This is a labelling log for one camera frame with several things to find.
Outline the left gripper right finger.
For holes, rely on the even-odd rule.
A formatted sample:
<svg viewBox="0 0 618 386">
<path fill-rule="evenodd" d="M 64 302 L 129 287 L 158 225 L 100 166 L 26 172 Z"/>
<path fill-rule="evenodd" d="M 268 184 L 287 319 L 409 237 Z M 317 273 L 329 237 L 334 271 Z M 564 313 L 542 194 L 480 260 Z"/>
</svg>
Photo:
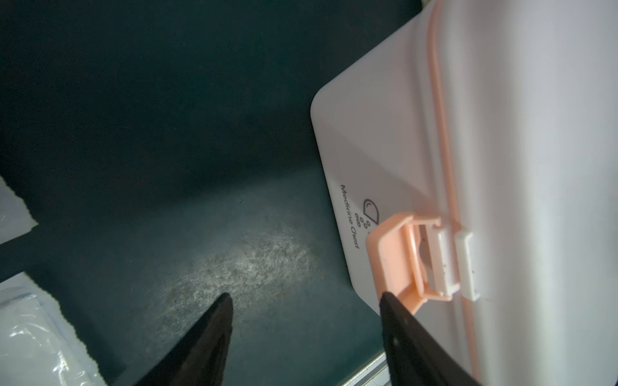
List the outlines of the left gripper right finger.
<svg viewBox="0 0 618 386">
<path fill-rule="evenodd" d="M 393 294 L 381 296 L 380 315 L 391 384 L 479 385 Z"/>
</svg>

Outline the white box peach handle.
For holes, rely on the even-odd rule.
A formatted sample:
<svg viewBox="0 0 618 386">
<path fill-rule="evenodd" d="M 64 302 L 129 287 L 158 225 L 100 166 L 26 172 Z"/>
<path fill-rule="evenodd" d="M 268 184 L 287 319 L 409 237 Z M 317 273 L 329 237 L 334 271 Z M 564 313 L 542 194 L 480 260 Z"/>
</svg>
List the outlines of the white box peach handle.
<svg viewBox="0 0 618 386">
<path fill-rule="evenodd" d="M 368 306 L 479 385 L 616 384 L 616 2 L 428 1 L 311 119 Z"/>
</svg>

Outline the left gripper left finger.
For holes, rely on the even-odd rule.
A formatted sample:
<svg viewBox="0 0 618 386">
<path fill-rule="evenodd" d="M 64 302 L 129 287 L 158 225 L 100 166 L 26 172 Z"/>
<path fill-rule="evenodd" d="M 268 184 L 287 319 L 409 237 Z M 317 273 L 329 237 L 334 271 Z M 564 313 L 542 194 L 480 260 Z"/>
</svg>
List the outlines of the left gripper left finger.
<svg viewBox="0 0 618 386">
<path fill-rule="evenodd" d="M 221 385 L 233 332 L 233 299 L 221 294 L 139 385 Z"/>
</svg>

